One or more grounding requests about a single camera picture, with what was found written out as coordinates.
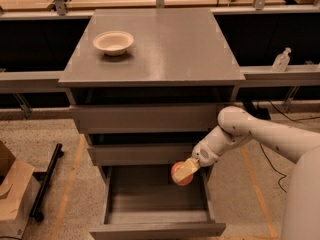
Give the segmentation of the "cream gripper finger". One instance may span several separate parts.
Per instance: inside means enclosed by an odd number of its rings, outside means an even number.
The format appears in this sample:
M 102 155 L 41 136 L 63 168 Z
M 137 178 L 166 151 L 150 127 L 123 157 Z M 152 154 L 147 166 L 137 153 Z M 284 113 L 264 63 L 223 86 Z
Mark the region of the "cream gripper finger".
M 174 179 L 181 181 L 187 178 L 200 168 L 199 161 L 195 158 L 188 158 L 174 174 Z

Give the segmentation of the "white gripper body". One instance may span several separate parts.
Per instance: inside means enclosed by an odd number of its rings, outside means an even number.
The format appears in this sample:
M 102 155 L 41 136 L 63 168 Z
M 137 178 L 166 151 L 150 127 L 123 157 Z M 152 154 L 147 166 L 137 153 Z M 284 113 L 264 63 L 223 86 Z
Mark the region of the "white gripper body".
M 192 150 L 192 158 L 196 159 L 200 167 L 208 167 L 216 163 L 229 150 L 248 143 L 248 135 L 232 135 L 216 126 Z

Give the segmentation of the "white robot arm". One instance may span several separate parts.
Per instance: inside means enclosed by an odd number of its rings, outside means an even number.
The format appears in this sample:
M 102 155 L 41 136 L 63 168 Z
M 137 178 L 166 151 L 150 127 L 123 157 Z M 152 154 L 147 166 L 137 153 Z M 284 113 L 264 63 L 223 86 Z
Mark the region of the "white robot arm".
M 227 151 L 250 140 L 265 145 L 295 164 L 287 192 L 281 240 L 320 240 L 320 134 L 258 119 L 228 106 L 217 126 L 192 150 L 186 161 L 175 164 L 171 177 L 180 185 L 202 167 L 218 161 Z

